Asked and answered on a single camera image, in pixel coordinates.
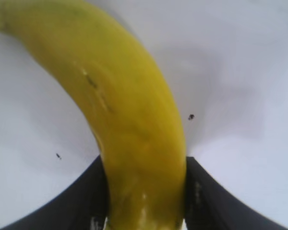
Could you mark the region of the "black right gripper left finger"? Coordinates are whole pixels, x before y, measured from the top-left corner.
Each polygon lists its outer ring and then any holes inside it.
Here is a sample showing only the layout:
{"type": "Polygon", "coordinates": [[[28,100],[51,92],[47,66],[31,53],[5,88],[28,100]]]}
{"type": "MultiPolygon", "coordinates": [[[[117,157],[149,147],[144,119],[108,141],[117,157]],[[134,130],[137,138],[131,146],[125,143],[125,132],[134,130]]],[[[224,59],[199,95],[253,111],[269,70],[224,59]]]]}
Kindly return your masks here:
{"type": "Polygon", "coordinates": [[[5,230],[103,230],[108,213],[108,186],[101,158],[63,192],[5,230]]]}

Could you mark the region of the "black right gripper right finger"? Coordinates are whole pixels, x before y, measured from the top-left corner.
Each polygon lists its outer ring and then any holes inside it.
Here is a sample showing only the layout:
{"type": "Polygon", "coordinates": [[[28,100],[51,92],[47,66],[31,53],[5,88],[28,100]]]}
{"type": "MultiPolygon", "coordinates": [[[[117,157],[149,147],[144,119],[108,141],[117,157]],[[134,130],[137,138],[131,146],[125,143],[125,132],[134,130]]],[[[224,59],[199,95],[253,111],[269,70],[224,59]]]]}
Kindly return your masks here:
{"type": "Polygon", "coordinates": [[[286,230],[220,185],[194,157],[187,157],[185,225],[188,230],[286,230]]]}

